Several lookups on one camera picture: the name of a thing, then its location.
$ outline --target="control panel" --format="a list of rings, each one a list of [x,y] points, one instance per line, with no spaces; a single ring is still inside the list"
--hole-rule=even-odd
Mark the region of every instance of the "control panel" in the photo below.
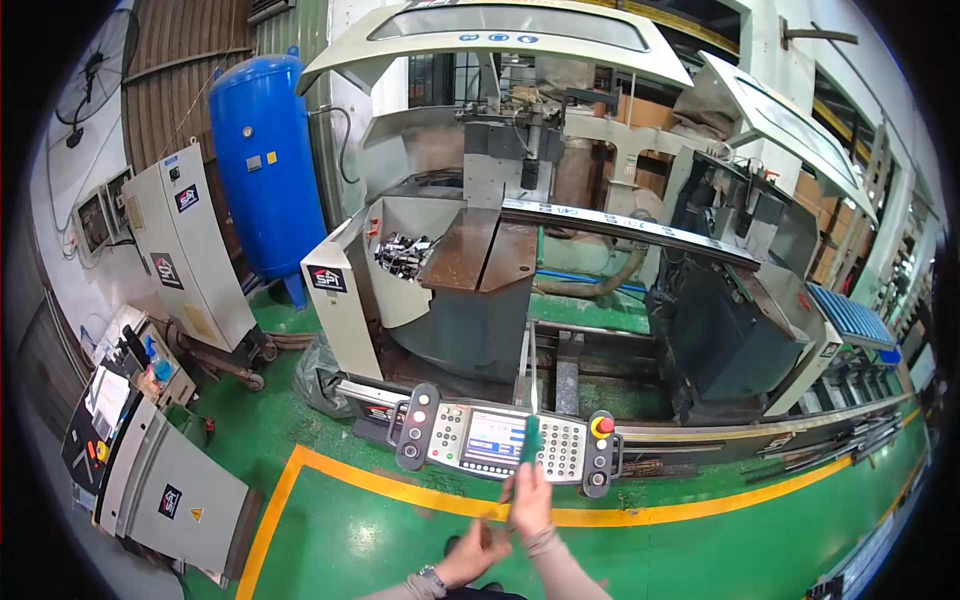
[[[394,438],[396,417],[387,430],[402,468],[417,470],[430,462],[486,479],[506,479],[516,472],[529,411],[483,400],[443,401],[429,383],[417,386],[394,414],[404,405],[407,418],[399,438]],[[543,445],[537,462],[546,480],[581,485],[587,497],[605,494],[620,474],[613,458],[615,454],[622,462],[623,447],[622,438],[613,433],[610,413],[597,411],[589,422],[551,413],[540,413],[539,418]]]

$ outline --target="machine hood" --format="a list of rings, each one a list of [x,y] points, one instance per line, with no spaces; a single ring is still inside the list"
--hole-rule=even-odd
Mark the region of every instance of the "machine hood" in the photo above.
[[[751,75],[712,54],[700,51],[705,68],[697,74],[696,94],[716,109],[742,119],[746,131],[727,142],[737,147],[764,138],[796,156],[817,174],[825,195],[851,199],[877,224],[874,208],[857,179],[847,152],[835,137],[792,102]]]
[[[681,89],[693,82],[650,19],[565,0],[423,0],[375,9],[300,74],[302,95],[335,70],[370,94],[397,57],[440,53],[546,55],[636,73]]]

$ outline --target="sleeve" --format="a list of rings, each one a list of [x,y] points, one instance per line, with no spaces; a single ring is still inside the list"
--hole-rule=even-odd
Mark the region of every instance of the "sleeve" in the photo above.
[[[573,558],[555,526],[527,541],[527,556],[540,574],[547,600],[611,600]]]
[[[446,592],[431,584],[425,577],[417,573],[411,573],[402,584],[397,584],[392,588],[383,589],[357,600],[434,600],[444,596],[446,596]]]

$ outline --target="blue bottle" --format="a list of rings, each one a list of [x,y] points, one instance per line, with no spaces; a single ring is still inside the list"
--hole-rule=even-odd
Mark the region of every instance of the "blue bottle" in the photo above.
[[[156,340],[148,335],[147,343],[144,346],[146,346],[147,356],[150,358],[150,365],[154,368],[154,377],[157,381],[166,381],[170,378],[173,367],[170,366],[167,359],[156,353],[155,343]]]

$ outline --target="hand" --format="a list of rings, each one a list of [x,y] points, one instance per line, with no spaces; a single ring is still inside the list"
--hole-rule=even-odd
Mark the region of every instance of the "hand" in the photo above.
[[[490,543],[484,548],[480,539],[483,529],[489,527],[484,519],[475,518],[453,551],[434,567],[437,577],[447,588],[459,588],[476,580],[514,550],[510,545],[510,536],[503,531],[489,529]]]
[[[527,541],[550,526],[550,494],[552,486],[543,475],[543,465],[523,463],[503,483],[500,503],[509,502],[511,492],[514,502],[510,508],[510,522],[520,539]]]

